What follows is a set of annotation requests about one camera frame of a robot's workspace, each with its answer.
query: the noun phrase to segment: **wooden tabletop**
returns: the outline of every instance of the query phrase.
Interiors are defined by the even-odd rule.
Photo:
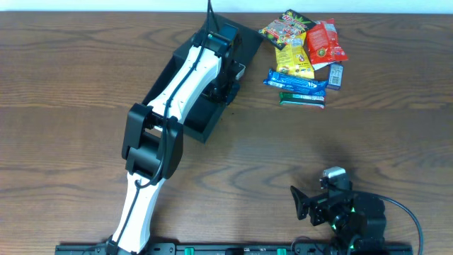
[[[277,14],[225,14],[253,29]],[[0,15],[0,254],[52,254],[99,242],[119,223],[128,110],[154,84],[201,13]],[[347,52],[326,109],[280,106],[263,85],[264,42],[206,144],[184,138],[162,188],[152,235],[180,242],[328,241],[298,221],[289,186],[320,194],[324,169],[355,189],[397,199],[418,217],[426,254],[453,249],[453,16],[309,14],[335,18]],[[386,204],[388,241],[418,248],[415,225]]]

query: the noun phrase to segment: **wooden table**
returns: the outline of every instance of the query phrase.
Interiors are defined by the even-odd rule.
[[[259,29],[277,14],[226,14]],[[289,186],[319,194],[331,166],[357,190],[390,196],[420,220],[426,254],[453,249],[453,16],[310,14],[335,18],[341,91],[325,110],[279,106],[263,85],[275,52],[263,43],[236,100],[206,144],[184,155],[159,196],[152,234],[180,242],[329,240],[298,221]],[[201,13],[0,15],[0,254],[52,254],[99,242],[119,222],[125,121]],[[386,205],[389,241],[414,224]]]

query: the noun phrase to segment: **white wall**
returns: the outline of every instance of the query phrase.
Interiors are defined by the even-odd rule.
[[[2,11],[205,11],[207,0],[0,0]],[[453,13],[453,0],[212,0],[218,12]]]

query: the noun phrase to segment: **red snack bag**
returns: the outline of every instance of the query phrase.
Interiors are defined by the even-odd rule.
[[[332,62],[348,60],[345,51],[338,44],[338,34],[333,18],[321,21],[307,31],[309,55],[315,70],[325,67]]]

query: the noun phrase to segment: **yellow snack bag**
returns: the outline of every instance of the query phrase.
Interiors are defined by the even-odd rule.
[[[306,33],[296,36],[283,50],[275,48],[277,72],[314,79],[313,67],[303,48],[305,36]]]

